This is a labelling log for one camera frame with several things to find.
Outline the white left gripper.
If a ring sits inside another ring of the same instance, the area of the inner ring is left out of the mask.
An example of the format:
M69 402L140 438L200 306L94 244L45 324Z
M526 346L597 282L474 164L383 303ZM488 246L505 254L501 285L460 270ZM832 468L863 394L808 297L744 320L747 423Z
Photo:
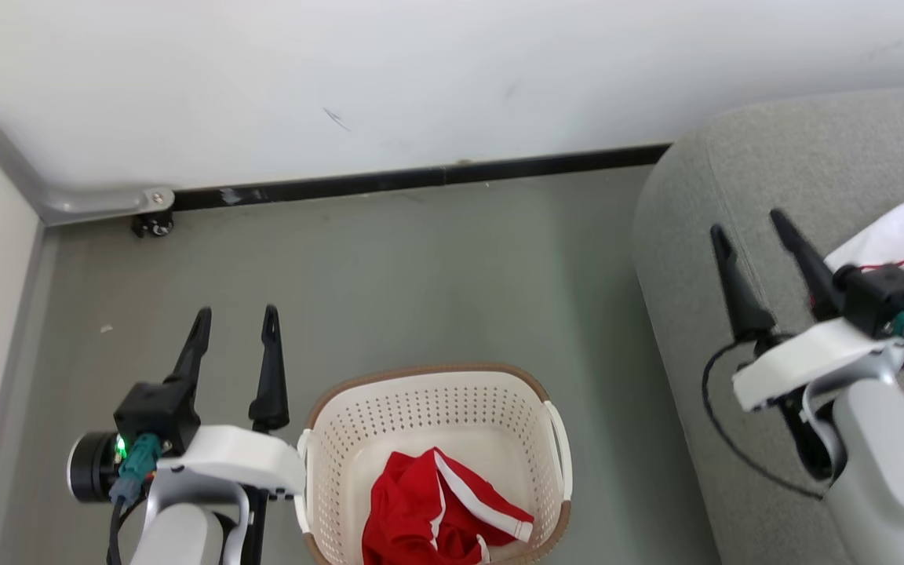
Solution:
M166 382L196 385L208 351L212 308L201 308ZM256 397L249 405L252 430L238 426L201 426L179 457L162 458L160 469L183 468L214 479L268 490L280 496L301 496L306 468L297 448L270 434L290 423L283 340L279 311L267 304L261 327L263 356Z

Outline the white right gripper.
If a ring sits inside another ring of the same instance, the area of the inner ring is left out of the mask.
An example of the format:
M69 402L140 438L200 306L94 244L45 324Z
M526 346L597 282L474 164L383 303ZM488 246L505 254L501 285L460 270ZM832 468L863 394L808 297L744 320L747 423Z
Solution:
M732 376L734 397L745 412L768 408L796 390L815 384L815 391L862 379L894 383L904 363L901 337L876 339L865 335L842 315L843 294L833 285L833 272L785 211L769 211L783 247L792 255L807 287L808 308L815 324L760 355ZM771 336L775 320L756 299L738 269L738 254L724 228L711 225L719 283L736 342L756 342Z

